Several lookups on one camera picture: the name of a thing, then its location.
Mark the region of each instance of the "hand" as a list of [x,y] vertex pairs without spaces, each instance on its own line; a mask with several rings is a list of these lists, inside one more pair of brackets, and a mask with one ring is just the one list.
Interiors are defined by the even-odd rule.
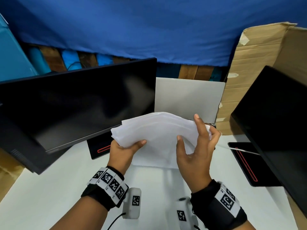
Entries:
[[212,181],[209,174],[210,163],[214,148],[221,136],[221,132],[210,126],[212,137],[209,140],[205,123],[198,114],[194,115],[194,122],[198,131],[197,146],[194,153],[186,154],[185,144],[180,135],[177,136],[176,148],[179,171],[192,193],[204,189]]
[[127,169],[129,168],[133,155],[144,145],[146,140],[141,140],[136,142],[129,148],[120,147],[119,144],[113,140],[110,148],[110,158],[108,166],[112,166],[117,169],[122,175],[125,175]]

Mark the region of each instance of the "right hand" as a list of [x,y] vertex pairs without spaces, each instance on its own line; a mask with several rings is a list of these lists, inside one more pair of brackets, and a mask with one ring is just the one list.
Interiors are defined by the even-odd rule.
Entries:
[[205,123],[198,114],[194,115],[194,122],[198,131],[197,146],[194,153],[186,154],[185,144],[180,135],[177,136],[176,148],[179,171],[192,193],[204,189],[212,181],[209,174],[210,163],[214,148],[221,136],[221,132],[210,126],[212,137],[209,140]]

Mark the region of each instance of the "white cable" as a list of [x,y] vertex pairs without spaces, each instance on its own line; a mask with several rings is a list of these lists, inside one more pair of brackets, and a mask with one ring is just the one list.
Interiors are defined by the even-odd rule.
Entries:
[[219,145],[217,144],[217,146],[219,147],[222,147],[222,148],[225,148],[225,149],[233,149],[233,150],[238,150],[238,151],[242,151],[242,152],[248,152],[248,153],[251,153],[251,154],[255,154],[255,155],[259,155],[259,153],[256,153],[256,152],[250,152],[250,151],[246,151],[246,150],[243,150],[243,149],[239,149],[239,148],[231,148],[231,147],[225,147],[225,146],[222,146],[222,145]]

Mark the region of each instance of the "left hand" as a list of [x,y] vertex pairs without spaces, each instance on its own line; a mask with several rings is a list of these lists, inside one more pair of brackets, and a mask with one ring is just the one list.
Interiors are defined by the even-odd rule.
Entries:
[[119,144],[113,140],[110,148],[110,158],[108,166],[112,166],[117,169],[122,175],[125,175],[127,169],[129,168],[133,155],[144,145],[146,140],[141,140],[136,142],[129,148],[120,147]]

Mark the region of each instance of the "white board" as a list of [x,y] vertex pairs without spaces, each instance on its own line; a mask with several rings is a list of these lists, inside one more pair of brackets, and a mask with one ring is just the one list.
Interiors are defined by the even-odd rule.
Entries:
[[197,113],[205,123],[215,123],[224,88],[224,82],[157,77],[154,111],[189,120]]

